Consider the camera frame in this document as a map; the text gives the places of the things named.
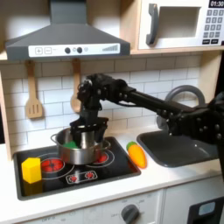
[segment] metal pot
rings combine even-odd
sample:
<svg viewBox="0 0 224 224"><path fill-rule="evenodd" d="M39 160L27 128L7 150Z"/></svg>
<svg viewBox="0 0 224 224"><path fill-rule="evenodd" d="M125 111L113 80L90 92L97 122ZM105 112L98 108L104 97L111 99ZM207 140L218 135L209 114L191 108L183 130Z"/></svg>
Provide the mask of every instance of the metal pot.
<svg viewBox="0 0 224 224"><path fill-rule="evenodd" d="M63 146L63 144L73 141L70 129L63 129L58 134L52 135L51 139L58 145L59 157L65 163L87 165L98 160L102 152L110 148L110 143L106 140L96 143L94 135L93 131L81 133L80 149L69 149Z"/></svg>

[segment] green object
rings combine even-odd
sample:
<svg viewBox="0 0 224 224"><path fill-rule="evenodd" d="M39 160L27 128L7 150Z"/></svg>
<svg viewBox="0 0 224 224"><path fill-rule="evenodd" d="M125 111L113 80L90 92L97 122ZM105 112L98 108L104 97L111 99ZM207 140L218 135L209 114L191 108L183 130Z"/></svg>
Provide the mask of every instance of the green object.
<svg viewBox="0 0 224 224"><path fill-rule="evenodd" d="M134 144L137 144L137 143L136 143L136 142L129 142L129 143L127 144L127 146L126 146L126 149L128 150L129 147L130 147L131 145L134 145Z"/></svg>
<svg viewBox="0 0 224 224"><path fill-rule="evenodd" d="M68 149L77 149L78 148L78 146L76 145L76 143L74 141L71 141L69 143L64 143L63 146Z"/></svg>

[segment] microwave keypad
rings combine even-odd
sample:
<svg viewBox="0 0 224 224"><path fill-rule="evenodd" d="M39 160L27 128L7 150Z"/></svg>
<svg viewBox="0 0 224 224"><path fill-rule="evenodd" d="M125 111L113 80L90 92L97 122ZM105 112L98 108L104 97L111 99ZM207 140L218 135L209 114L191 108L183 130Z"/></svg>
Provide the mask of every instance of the microwave keypad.
<svg viewBox="0 0 224 224"><path fill-rule="evenodd" d="M208 10L206 13L206 25L203 35L203 45L216 45L221 35L224 10Z"/></svg>

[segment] red burner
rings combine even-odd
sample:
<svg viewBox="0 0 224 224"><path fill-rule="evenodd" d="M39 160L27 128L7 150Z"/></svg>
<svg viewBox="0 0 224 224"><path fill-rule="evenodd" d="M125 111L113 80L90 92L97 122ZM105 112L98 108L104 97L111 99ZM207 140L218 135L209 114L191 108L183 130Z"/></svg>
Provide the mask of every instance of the red burner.
<svg viewBox="0 0 224 224"><path fill-rule="evenodd" d="M70 178L72 182L75 182L77 180L77 178L75 176Z"/></svg>
<svg viewBox="0 0 224 224"><path fill-rule="evenodd" d="M41 163L41 170L43 172L58 172L64 166L62 160L57 158L49 158Z"/></svg>
<svg viewBox="0 0 224 224"><path fill-rule="evenodd" d="M96 161L97 164L104 163L108 160L109 156L105 152L101 155L101 157Z"/></svg>
<svg viewBox="0 0 224 224"><path fill-rule="evenodd" d="M87 179L91 179L91 178L93 178L94 177L94 174L92 173L92 172L88 172L87 174L86 174L86 178Z"/></svg>

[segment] range hood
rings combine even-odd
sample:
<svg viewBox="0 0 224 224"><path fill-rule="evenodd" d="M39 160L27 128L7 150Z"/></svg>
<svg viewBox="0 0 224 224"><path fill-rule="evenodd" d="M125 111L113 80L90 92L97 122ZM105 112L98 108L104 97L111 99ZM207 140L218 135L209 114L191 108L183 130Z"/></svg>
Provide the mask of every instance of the range hood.
<svg viewBox="0 0 224 224"><path fill-rule="evenodd" d="M123 56L130 43L87 24L86 0L50 0L51 24L6 42L8 60Z"/></svg>

